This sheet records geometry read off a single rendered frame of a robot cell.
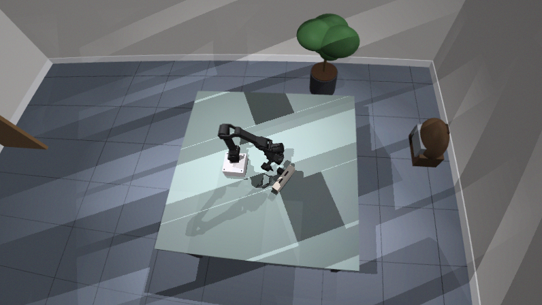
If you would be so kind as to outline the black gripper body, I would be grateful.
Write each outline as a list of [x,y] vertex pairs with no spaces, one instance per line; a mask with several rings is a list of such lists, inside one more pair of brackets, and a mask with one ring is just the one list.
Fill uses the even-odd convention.
[[[283,151],[284,152],[284,151]],[[277,152],[277,154],[280,154],[280,153],[283,153],[283,152]],[[268,159],[269,161],[267,163],[263,163],[261,168],[267,172],[269,172],[269,170],[271,169],[271,157],[274,156],[274,153],[272,153],[271,155],[266,155],[266,159]]]

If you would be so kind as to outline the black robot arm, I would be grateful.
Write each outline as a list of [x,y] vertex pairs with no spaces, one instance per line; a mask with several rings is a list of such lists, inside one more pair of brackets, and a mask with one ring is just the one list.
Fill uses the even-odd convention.
[[[229,128],[235,129],[234,133],[229,134]],[[272,140],[270,140],[269,138],[265,138],[262,136],[257,137],[256,135],[253,135],[243,130],[241,127],[235,127],[232,124],[227,123],[219,125],[219,131],[217,136],[220,139],[224,140],[229,149],[227,156],[227,160],[229,160],[229,163],[239,163],[240,159],[240,147],[234,144],[234,141],[232,140],[232,138],[234,137],[242,138],[254,144],[255,147],[259,150],[262,150],[265,155],[271,155],[272,153],[274,153],[274,156],[271,157],[271,162],[275,162],[278,165],[283,162],[284,154],[281,153],[284,151],[283,143],[273,144]]]

